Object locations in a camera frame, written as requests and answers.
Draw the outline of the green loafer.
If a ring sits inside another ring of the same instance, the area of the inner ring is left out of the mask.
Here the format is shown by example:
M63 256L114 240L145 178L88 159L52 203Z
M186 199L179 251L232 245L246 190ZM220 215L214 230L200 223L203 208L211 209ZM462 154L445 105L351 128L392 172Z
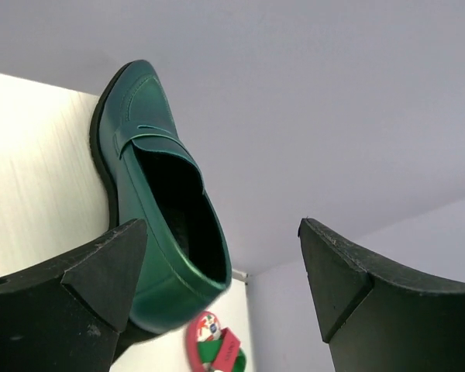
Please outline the green loafer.
M191 321L229 286L232 267L202 173L177 134L146 60L123 65L100 96L89 133L109 226L146 223L146 252L117 353Z

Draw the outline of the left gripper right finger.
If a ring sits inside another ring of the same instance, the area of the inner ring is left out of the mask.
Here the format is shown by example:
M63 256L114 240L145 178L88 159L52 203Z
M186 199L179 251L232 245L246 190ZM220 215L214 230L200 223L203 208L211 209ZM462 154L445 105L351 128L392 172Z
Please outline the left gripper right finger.
M337 371L465 371L465 283L406 267L321 222L298 228Z

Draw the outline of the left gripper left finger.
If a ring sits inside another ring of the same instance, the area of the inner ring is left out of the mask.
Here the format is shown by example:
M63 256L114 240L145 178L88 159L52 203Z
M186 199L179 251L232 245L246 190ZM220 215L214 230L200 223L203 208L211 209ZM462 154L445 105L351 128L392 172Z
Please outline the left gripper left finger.
M0 371L109 370L146 239L146 223L133 219L0 277Z

